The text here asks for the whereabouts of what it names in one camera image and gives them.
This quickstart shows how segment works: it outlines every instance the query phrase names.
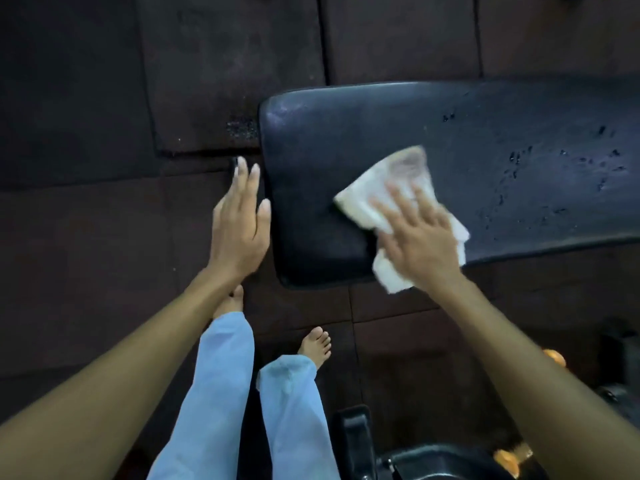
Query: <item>orange object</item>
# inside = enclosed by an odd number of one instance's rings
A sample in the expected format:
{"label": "orange object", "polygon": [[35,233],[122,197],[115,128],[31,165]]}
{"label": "orange object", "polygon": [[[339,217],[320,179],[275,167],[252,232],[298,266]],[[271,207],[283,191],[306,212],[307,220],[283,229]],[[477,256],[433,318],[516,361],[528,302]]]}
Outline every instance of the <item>orange object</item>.
{"label": "orange object", "polygon": [[[566,361],[559,352],[551,349],[544,349],[543,352],[548,357],[551,357],[556,364],[566,367]],[[496,460],[502,468],[507,470],[513,478],[518,478],[520,476],[521,464],[532,456],[533,452],[531,451],[531,448],[529,448],[529,445],[524,442],[516,446],[513,451],[498,450],[493,453],[493,459]]]}

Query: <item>hand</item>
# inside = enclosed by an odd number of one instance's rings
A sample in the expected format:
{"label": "hand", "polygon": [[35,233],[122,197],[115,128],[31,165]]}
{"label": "hand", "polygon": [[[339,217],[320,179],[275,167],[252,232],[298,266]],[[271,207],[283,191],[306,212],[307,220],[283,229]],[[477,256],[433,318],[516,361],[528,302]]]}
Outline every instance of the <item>hand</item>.
{"label": "hand", "polygon": [[264,199],[256,212],[259,184],[258,164],[249,173],[239,157],[231,188],[213,209],[211,254],[197,281],[223,276],[233,289],[260,266],[269,248],[271,203]]}
{"label": "hand", "polygon": [[412,184],[412,190],[417,207],[395,185],[388,184],[387,189],[400,212],[371,202],[393,229],[393,234],[378,231],[380,245],[396,271],[437,302],[463,278],[449,215],[442,206],[434,207],[416,185]]}

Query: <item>pants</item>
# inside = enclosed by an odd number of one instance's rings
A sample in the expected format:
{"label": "pants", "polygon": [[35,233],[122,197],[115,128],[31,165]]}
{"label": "pants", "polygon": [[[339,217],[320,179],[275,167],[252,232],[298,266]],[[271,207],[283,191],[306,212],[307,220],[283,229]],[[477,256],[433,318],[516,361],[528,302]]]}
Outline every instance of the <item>pants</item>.
{"label": "pants", "polygon": [[[217,318],[204,332],[193,384],[148,480],[236,480],[253,350],[253,332],[240,312]],[[273,480],[340,478],[315,378],[316,365],[304,355],[283,355],[259,372]]]}

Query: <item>dark floor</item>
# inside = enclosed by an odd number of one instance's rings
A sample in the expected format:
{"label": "dark floor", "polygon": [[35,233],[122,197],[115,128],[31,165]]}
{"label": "dark floor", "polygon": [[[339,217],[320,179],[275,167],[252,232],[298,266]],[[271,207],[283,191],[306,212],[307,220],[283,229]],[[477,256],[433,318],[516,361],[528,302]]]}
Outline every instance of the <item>dark floor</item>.
{"label": "dark floor", "polygon": [[[0,419],[113,346],[204,265],[230,158],[260,158],[264,97],[325,84],[640,70],[639,0],[1,3]],[[640,329],[636,244],[467,273],[590,385],[603,318]],[[245,287],[257,361],[325,326],[333,355],[317,382],[326,411],[368,404],[379,450],[513,438],[458,330],[417,291],[285,290],[270,255]],[[141,436],[150,455],[168,438],[193,359]]]}

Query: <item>foot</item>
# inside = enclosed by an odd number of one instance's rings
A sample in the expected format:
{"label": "foot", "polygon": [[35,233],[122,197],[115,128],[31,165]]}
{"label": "foot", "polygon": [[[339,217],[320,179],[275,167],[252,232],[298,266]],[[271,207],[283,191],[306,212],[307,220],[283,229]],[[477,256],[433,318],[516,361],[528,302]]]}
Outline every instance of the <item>foot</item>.
{"label": "foot", "polygon": [[213,318],[216,319],[224,314],[231,312],[241,312],[244,308],[244,288],[241,285],[236,286],[231,295],[220,303],[220,306],[213,313]]}
{"label": "foot", "polygon": [[320,327],[315,327],[308,336],[302,339],[299,354],[306,355],[316,364],[316,369],[331,357],[331,337]]}

